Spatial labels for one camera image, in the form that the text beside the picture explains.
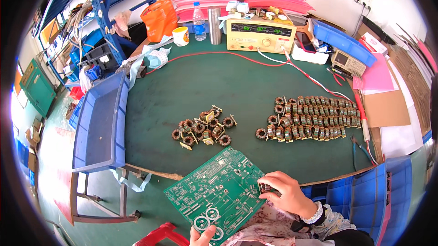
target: pliers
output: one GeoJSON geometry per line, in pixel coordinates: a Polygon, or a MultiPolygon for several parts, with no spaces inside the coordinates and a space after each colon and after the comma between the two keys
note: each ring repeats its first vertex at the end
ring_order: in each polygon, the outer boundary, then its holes
{"type": "Polygon", "coordinates": [[[356,140],[356,138],[354,137],[354,134],[352,134],[350,136],[351,141],[353,142],[353,167],[354,167],[354,171],[357,171],[356,169],[356,144],[359,146],[360,149],[362,149],[362,151],[367,155],[368,159],[371,161],[371,163],[373,163],[370,154],[368,153],[367,149],[362,146],[361,144],[359,144],[356,140]]]}
{"type": "Polygon", "coordinates": [[[337,79],[336,77],[341,78],[343,81],[345,81],[345,79],[344,79],[341,75],[339,75],[339,74],[333,72],[330,68],[327,67],[326,69],[327,69],[327,71],[329,71],[329,72],[333,75],[333,79],[335,79],[335,81],[336,81],[339,85],[342,86],[342,84],[338,81],[338,79],[337,79]]]}

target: digital display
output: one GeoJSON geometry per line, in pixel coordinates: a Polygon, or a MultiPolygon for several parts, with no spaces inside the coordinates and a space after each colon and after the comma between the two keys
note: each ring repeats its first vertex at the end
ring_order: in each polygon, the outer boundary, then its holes
{"type": "Polygon", "coordinates": [[[272,35],[290,37],[292,29],[277,26],[260,26],[257,24],[231,24],[231,31],[236,32],[262,32],[272,35]]]}
{"type": "Polygon", "coordinates": [[[348,61],[348,57],[338,52],[335,58],[335,62],[338,62],[342,65],[346,65],[347,61],[348,61]]]}

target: printed circuit board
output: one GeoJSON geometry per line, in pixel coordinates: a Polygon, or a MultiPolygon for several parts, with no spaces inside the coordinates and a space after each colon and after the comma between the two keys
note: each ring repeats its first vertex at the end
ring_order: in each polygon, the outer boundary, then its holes
{"type": "Polygon", "coordinates": [[[212,246],[221,245],[265,203],[257,180],[265,174],[230,146],[164,190],[175,208],[199,232],[211,224],[212,246]]]}

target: person's right hand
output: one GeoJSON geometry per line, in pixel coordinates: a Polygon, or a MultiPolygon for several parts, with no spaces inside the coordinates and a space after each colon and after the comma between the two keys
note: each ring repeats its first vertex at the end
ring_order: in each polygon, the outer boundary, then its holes
{"type": "Polygon", "coordinates": [[[210,225],[202,235],[192,226],[190,229],[190,245],[189,246],[209,246],[211,238],[215,235],[216,226],[210,225]]]}
{"type": "Polygon", "coordinates": [[[281,193],[281,196],[273,192],[259,195],[260,199],[271,201],[277,208],[306,219],[311,218],[318,210],[318,206],[301,191],[298,181],[281,171],[267,173],[259,178],[258,183],[269,184],[281,193]]]}

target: workbench top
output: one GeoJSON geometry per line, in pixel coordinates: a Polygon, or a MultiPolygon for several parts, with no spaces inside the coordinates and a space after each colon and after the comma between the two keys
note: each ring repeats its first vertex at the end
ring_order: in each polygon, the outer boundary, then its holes
{"type": "MultiPolygon", "coordinates": [[[[165,47],[170,46],[169,59],[198,52],[227,51],[225,35],[219,45],[211,45],[208,36],[204,41],[196,41],[191,34],[187,46],[172,44],[165,47]]],[[[277,64],[256,51],[230,52],[262,63],[277,64]]],[[[283,55],[266,54],[285,61],[283,55]]],[[[293,62],[328,89],[354,98],[348,83],[339,86],[325,65],[293,62]]],[[[223,109],[220,121],[233,114],[238,122],[237,127],[227,129],[232,138],[231,146],[265,173],[280,170],[299,183],[308,183],[354,172],[350,135],[354,133],[363,143],[361,129],[346,128],[346,138],[327,142],[306,139],[287,144],[255,137],[256,129],[266,128],[267,118],[273,115],[274,99],[283,95],[287,98],[331,97],[290,65],[269,67],[230,54],[197,55],[170,62],[145,78],[137,79],[129,91],[126,163],[186,176],[223,147],[199,144],[189,151],[182,149],[179,142],[171,138],[171,133],[180,121],[197,118],[200,112],[217,105],[223,109]]],[[[360,150],[356,156],[358,170],[371,166],[360,150]]]]}

